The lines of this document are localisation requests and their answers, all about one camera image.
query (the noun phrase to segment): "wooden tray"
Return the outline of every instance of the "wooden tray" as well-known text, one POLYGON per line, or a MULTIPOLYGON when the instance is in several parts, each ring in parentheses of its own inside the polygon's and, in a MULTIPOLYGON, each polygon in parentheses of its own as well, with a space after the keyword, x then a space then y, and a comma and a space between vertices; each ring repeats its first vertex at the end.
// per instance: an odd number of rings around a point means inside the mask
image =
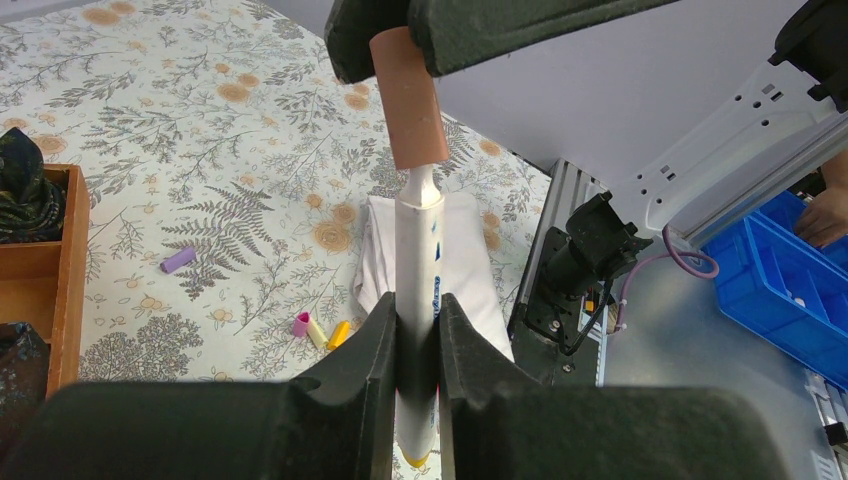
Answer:
POLYGON ((90 204, 78 166, 44 170, 67 187, 62 240, 0 245, 0 323, 29 322, 47 342, 49 396, 77 378, 90 204))

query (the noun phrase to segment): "yellow pen end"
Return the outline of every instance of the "yellow pen end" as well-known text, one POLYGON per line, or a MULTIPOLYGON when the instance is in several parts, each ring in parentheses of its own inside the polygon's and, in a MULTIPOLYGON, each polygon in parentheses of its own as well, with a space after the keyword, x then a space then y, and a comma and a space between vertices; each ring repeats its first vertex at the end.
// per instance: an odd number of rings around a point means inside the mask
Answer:
POLYGON ((427 452, 427 455, 424 455, 424 458, 420 460, 413 460, 406 455, 406 452, 403 449, 400 449, 400 453, 403 454, 403 459, 406 460, 406 463, 412 465, 413 468, 421 468, 427 463, 427 459, 430 458, 430 452, 427 452))
POLYGON ((311 315, 309 317, 309 324, 306 325, 306 333, 316 347, 321 348, 327 345, 327 335, 324 334, 321 325, 318 325, 318 322, 311 315))

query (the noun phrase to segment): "black fabric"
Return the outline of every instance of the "black fabric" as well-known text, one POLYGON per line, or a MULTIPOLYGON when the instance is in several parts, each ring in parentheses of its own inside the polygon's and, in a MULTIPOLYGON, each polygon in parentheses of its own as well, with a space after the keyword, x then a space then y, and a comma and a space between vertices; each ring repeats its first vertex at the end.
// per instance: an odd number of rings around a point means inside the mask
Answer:
MULTIPOLYGON (((396 326, 387 293, 356 335, 289 382, 65 387, 0 478, 389 480, 396 326)), ((451 294, 435 335, 444 478, 788 478, 759 415, 735 395, 542 387, 451 294)))
POLYGON ((44 401, 49 356, 28 323, 0 324, 0 460, 44 401))
POLYGON ((549 38, 676 0, 336 0, 324 40, 346 83, 374 75, 368 42, 408 25, 440 77, 549 38))
POLYGON ((44 178, 38 145, 13 128, 0 137, 0 243, 60 240, 65 191, 44 178))
POLYGON ((808 92, 830 97, 839 113, 848 112, 848 2, 808 0, 786 22, 775 40, 772 65, 789 61, 819 84, 808 92))

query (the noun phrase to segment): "purple eraser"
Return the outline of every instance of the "purple eraser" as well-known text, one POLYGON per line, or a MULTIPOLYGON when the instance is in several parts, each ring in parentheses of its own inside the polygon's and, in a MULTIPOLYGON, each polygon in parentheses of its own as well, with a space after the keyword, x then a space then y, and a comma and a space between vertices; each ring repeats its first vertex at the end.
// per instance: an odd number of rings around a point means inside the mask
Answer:
POLYGON ((292 333, 295 337, 302 337, 306 335, 307 327, 309 327, 309 312, 299 313, 294 318, 294 325, 292 325, 292 333))
POLYGON ((162 267, 162 271, 165 273, 174 273, 183 265, 193 262, 195 259, 197 259, 197 255, 195 255, 194 249, 186 247, 176 255, 162 262, 159 266, 162 267))

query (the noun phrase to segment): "human hand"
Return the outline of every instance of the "human hand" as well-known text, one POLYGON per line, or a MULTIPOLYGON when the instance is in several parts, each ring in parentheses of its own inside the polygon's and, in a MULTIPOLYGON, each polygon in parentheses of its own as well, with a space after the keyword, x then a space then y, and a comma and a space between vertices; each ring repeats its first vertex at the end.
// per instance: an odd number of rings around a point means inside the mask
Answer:
POLYGON ((848 187, 828 187, 813 199, 795 224, 795 233, 816 248, 848 234, 848 187))

